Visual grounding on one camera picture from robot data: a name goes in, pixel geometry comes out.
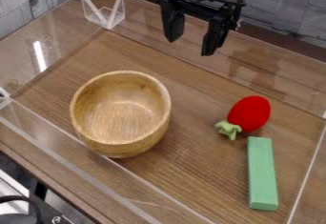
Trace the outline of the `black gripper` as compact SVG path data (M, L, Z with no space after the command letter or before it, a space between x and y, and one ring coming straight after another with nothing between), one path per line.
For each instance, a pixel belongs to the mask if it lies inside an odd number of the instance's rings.
M162 9L165 36L175 42L185 31L185 14L207 22L202 56L210 56L224 46L229 32L238 28L237 19L245 0L158 0Z

